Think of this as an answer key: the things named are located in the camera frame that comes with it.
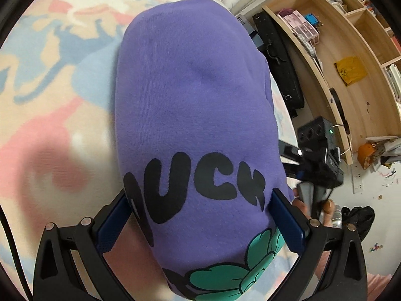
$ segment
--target electrical outlet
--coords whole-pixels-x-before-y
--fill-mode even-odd
[[[363,192],[362,172],[363,168],[358,162],[351,165],[352,186],[354,188],[354,193]]]

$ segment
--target blue clamp pad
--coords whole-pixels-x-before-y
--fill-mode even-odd
[[[309,228],[306,224],[304,225],[304,229],[301,228],[294,217],[295,214],[292,212],[291,207],[293,206],[280,189],[274,188],[268,205],[269,212],[288,248],[300,255],[305,250],[305,237],[309,234]]]
[[[100,254],[109,252],[132,214],[127,198],[119,200],[98,231],[96,249]]]

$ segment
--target yellow cloth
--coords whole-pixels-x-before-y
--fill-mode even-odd
[[[344,58],[334,63],[334,65],[346,86],[356,83],[368,75],[365,67],[357,56]]]

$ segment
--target purple fabric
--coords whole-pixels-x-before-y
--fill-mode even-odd
[[[275,227],[267,212],[272,189],[293,198],[278,153],[266,59],[235,17],[212,0],[163,4],[133,20],[120,49],[115,117],[121,174],[132,173],[142,194],[152,159],[162,163],[165,195],[173,155],[190,157],[182,209],[159,224],[144,203],[162,268],[185,275],[216,263],[244,263],[250,241]],[[231,161],[232,174],[216,169],[214,183],[232,184],[236,198],[214,200],[196,190],[194,172],[208,153]],[[237,188],[240,162],[265,179],[263,210],[259,199],[251,204]]]

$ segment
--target shelf compartment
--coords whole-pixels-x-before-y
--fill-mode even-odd
[[[369,44],[380,64],[400,56],[391,37],[367,9],[347,18]]]
[[[323,63],[326,82],[335,88],[342,103],[350,125],[353,151],[365,143],[366,137],[401,133],[398,105],[381,64],[362,34],[346,17],[327,0],[272,0],[267,6],[273,12],[292,8],[303,15],[313,13],[323,23],[316,52]],[[348,56],[359,57],[368,76],[346,87],[334,63]]]

